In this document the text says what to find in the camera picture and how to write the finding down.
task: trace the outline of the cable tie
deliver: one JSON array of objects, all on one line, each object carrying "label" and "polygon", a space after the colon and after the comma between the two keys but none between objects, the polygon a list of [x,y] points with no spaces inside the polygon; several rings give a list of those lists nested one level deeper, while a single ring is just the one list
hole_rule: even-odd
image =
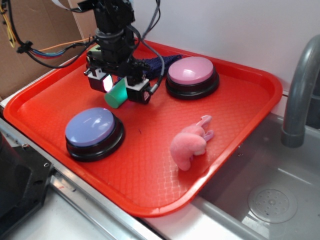
[{"label": "cable tie", "polygon": [[27,53],[31,50],[31,46],[32,46],[32,42],[31,41],[26,41],[23,45],[21,45],[20,47],[18,47],[18,49],[16,50],[16,52],[18,54],[23,54],[23,53]]}]

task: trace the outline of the purple button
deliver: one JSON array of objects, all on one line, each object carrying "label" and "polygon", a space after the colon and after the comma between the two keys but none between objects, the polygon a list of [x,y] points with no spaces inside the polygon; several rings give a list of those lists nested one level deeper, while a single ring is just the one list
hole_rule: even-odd
[{"label": "purple button", "polygon": [[176,84],[194,85],[210,78],[214,73],[214,65],[207,58],[190,56],[174,62],[168,73]]},{"label": "purple button", "polygon": [[65,136],[77,147],[101,142],[115,127],[113,114],[102,107],[90,108],[74,116],[65,128]]}]

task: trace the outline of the white wall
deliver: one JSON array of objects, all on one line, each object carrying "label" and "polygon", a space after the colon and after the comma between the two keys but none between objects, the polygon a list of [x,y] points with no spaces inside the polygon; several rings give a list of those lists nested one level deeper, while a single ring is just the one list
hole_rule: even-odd
[{"label": "white wall", "polygon": [[[134,0],[142,33],[155,0]],[[320,0],[162,0],[161,19],[147,39],[254,67],[289,91],[307,42],[320,34]]]}]

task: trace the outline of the sink drain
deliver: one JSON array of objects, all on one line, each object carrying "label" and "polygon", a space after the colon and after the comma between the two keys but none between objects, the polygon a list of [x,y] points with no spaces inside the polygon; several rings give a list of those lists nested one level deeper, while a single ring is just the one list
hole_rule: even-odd
[{"label": "sink drain", "polygon": [[291,191],[272,183],[255,187],[248,196],[248,204],[257,218],[273,224],[288,221],[298,208]]}]

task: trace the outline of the tray rim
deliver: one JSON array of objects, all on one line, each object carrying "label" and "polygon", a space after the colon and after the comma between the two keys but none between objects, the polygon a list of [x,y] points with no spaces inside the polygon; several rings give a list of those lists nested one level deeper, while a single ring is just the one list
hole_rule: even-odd
[{"label": "tray rim", "polygon": [[[221,59],[217,59],[210,56],[205,56],[202,54],[181,50],[178,48],[162,45],[155,42],[148,42],[150,46],[157,49],[160,54],[165,52],[170,52],[171,54],[182,54],[184,56],[198,56],[198,57],[207,57],[210,58],[210,60],[213,62],[214,66],[216,67],[217,72],[223,72],[224,68],[233,68],[235,69],[239,74],[253,74],[255,77],[261,78],[259,80],[259,85],[263,87],[264,89],[269,88],[267,91],[270,95],[269,101],[267,104],[265,104],[259,111],[257,115],[255,115],[250,122],[242,129],[242,131],[226,146],[225,150],[217,157],[217,159],[214,161],[213,164],[211,164],[207,170],[191,185],[191,187],[176,201],[169,203],[165,206],[161,207],[143,207],[138,206],[134,204],[131,199],[124,198],[123,196],[117,197],[117,202],[119,207],[121,207],[126,212],[137,216],[137,217],[160,217],[164,216],[166,214],[169,214],[171,212],[175,212],[181,208],[183,208],[185,205],[187,205],[192,199],[197,195],[197,193],[201,190],[201,188],[210,180],[210,178],[219,170],[219,168],[222,166],[222,164],[227,161],[227,159],[233,154],[233,152],[237,149],[237,147],[252,133],[252,131],[260,124],[260,122],[269,114],[271,109],[280,101],[282,94],[283,94],[283,88],[278,80],[277,77],[272,75],[271,73],[268,73],[266,71],[252,68],[249,66],[244,66],[238,63],[233,63]],[[142,46],[141,51],[146,51],[147,48]],[[13,124],[16,128],[18,128],[20,131],[23,130],[23,133],[28,136],[32,141],[34,141],[36,144],[38,144],[38,141],[41,137],[39,137],[37,134],[33,133],[33,131],[26,126],[23,121],[20,121],[19,119],[16,119],[14,117],[15,111],[17,111],[25,102],[27,102],[32,96],[35,96],[36,94],[40,93],[44,89],[48,88],[51,84],[57,82],[60,77],[50,78],[52,75],[59,75],[59,76],[66,76],[68,73],[76,70],[80,66],[84,64],[85,61],[85,54],[83,54],[74,64],[67,68],[62,68],[58,70],[53,70],[49,72],[48,74],[44,75],[42,78],[40,78],[35,83],[31,84],[30,86],[23,89],[21,92],[19,92],[17,95],[15,95],[5,106],[3,115],[4,118]],[[46,146],[46,152],[50,154],[52,149],[50,146]],[[83,179],[83,176],[79,173],[84,170],[83,167],[79,166],[78,169],[76,169],[77,172],[75,172],[76,175],[78,175],[80,178]],[[88,181],[90,185],[104,185],[99,181],[98,179],[95,179],[93,177],[88,177],[85,181]],[[101,191],[97,189],[99,192],[101,192],[105,197],[107,197],[110,200],[114,200],[113,197],[106,196],[105,191]],[[118,191],[116,191],[113,187],[110,188],[107,192],[114,192],[116,194],[119,194]]]}]

